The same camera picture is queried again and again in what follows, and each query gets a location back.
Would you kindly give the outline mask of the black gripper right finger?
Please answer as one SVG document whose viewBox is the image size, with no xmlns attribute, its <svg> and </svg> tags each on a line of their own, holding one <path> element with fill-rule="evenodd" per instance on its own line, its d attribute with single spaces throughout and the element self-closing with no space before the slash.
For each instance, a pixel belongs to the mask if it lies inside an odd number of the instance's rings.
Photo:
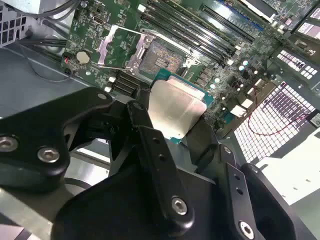
<svg viewBox="0 0 320 240">
<path fill-rule="evenodd" d="M 212 127 L 203 119 L 187 133 L 186 141 L 196 173 L 215 182 L 222 238 L 260 239 L 246 179 L 230 148 L 218 142 Z"/>
</svg>

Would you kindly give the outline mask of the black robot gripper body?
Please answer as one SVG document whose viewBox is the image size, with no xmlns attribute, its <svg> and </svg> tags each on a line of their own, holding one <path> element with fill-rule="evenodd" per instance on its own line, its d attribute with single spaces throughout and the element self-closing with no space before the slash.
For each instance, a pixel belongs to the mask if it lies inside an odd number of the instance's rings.
<svg viewBox="0 0 320 240">
<path fill-rule="evenodd" d="M 148 192 L 141 169 L 133 165 L 70 199 L 53 224 L 56 240 L 231 240 L 225 204 L 217 185 L 184 170 L 179 176 L 195 220 L 182 235 L 170 235 Z"/>
</svg>

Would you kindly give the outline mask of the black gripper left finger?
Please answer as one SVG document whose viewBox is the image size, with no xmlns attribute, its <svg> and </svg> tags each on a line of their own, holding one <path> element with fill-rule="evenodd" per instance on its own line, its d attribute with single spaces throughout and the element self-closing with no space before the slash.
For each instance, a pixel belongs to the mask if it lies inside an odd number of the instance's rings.
<svg viewBox="0 0 320 240">
<path fill-rule="evenodd" d="M 161 131 L 138 101 L 115 102 L 87 87 L 0 121 L 0 184 L 30 192 L 57 188 L 70 152 L 96 138 L 109 141 L 115 174 L 137 166 L 170 235 L 183 235 L 195 212 Z"/>
</svg>

